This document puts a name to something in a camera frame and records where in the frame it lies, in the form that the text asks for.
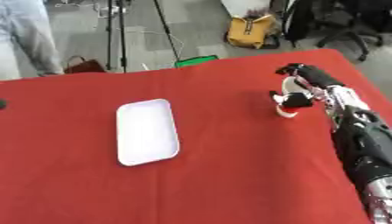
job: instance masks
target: person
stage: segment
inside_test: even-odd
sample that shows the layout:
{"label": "person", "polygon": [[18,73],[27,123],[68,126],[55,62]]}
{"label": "person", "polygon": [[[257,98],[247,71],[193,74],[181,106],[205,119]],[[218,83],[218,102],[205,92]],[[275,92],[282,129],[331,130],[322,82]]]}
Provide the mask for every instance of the person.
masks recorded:
{"label": "person", "polygon": [[15,45],[39,75],[64,73],[42,0],[0,0],[0,80],[22,78]]}

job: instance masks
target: yellow bag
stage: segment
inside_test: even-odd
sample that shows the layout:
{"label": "yellow bag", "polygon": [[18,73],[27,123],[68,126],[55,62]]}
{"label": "yellow bag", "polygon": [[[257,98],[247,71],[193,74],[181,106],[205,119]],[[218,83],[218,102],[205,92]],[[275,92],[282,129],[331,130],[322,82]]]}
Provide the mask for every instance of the yellow bag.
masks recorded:
{"label": "yellow bag", "polygon": [[258,19],[233,17],[227,34],[227,41],[233,46],[246,46],[260,49],[263,46],[265,35],[274,22],[272,15]]}

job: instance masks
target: chair wheel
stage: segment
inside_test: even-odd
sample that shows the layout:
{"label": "chair wheel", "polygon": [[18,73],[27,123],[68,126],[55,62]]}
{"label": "chair wheel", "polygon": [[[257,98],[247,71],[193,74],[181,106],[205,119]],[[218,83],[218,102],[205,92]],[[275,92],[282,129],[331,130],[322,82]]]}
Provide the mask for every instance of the chair wheel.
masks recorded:
{"label": "chair wheel", "polygon": [[325,45],[324,43],[317,43],[317,44],[316,44],[316,47],[318,47],[318,48],[323,48],[324,45]]}
{"label": "chair wheel", "polygon": [[359,60],[359,61],[365,61],[367,57],[368,57],[368,56],[367,56],[366,54],[362,54],[362,55],[358,58],[358,60]]}
{"label": "chair wheel", "polygon": [[377,42],[375,43],[376,46],[383,46],[384,45],[384,40],[382,38],[378,38]]}

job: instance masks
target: wire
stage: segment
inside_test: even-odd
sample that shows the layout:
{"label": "wire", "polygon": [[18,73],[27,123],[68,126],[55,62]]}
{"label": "wire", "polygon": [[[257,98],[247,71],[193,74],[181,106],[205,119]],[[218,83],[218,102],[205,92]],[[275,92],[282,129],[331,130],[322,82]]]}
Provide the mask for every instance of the wire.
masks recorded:
{"label": "wire", "polygon": [[[102,11],[105,10],[105,9],[107,10],[108,7],[101,7],[101,5],[96,2],[96,0],[91,0],[91,1],[93,2],[91,4],[56,3],[54,5],[54,7],[59,8],[59,7],[62,7],[62,6],[69,6],[69,5],[76,6],[76,7],[90,7],[90,6],[93,6],[93,10],[98,14],[98,16],[97,16],[98,18],[107,18],[107,16],[102,16],[101,14],[102,14]],[[113,6],[114,11],[116,11],[116,7],[117,7],[117,10],[118,10],[118,6],[114,5]]]}
{"label": "wire", "polygon": [[[150,34],[157,34],[157,35],[166,35],[166,33],[164,32],[156,32],[156,31],[126,31],[126,32],[136,32],[136,33],[150,33]],[[179,42],[181,44],[181,47],[178,50],[178,57],[181,58],[181,54],[186,46],[186,44],[180,40],[179,38],[177,38],[176,36],[170,34],[170,36],[172,38],[174,38],[177,42]],[[168,62],[159,66],[167,66],[167,65],[171,65],[171,67],[173,67],[173,64],[176,63],[177,60],[173,60],[172,62]]]}
{"label": "wire", "polygon": [[89,7],[89,6],[94,6],[94,9],[96,9],[95,7],[98,5],[98,7],[100,6],[96,0],[92,0],[93,3],[91,4],[78,4],[78,3],[56,3],[54,5],[54,7],[59,8],[62,6],[68,6],[68,5],[73,5],[73,6],[77,6],[77,7]]}

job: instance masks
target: tripod leg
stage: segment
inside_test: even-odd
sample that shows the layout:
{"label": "tripod leg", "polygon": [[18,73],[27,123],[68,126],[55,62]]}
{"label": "tripod leg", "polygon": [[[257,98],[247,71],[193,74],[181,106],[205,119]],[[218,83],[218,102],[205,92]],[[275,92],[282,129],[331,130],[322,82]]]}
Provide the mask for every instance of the tripod leg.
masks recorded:
{"label": "tripod leg", "polygon": [[162,25],[164,26],[164,32],[166,33],[166,36],[169,39],[171,49],[173,50],[174,56],[176,57],[176,61],[179,61],[179,54],[177,53],[176,47],[174,46],[169,26],[167,25],[167,23],[165,21],[164,14],[162,13],[162,10],[161,10],[161,7],[159,6],[158,0],[154,0],[154,4],[155,4],[155,8],[157,8],[157,14],[159,15],[159,18],[161,19]]}
{"label": "tripod leg", "polygon": [[108,26],[106,31],[108,32],[108,58],[106,68],[112,69],[112,11],[113,11],[113,0],[108,0]]}
{"label": "tripod leg", "polygon": [[123,13],[123,8],[124,8],[124,2],[123,0],[118,1],[118,7],[119,7],[119,19],[120,19],[120,32],[121,32],[121,49],[122,49],[122,57],[121,57],[121,66],[124,71],[124,73],[127,73],[127,46],[126,46],[126,40],[125,40],[125,28],[124,28],[124,13]]}

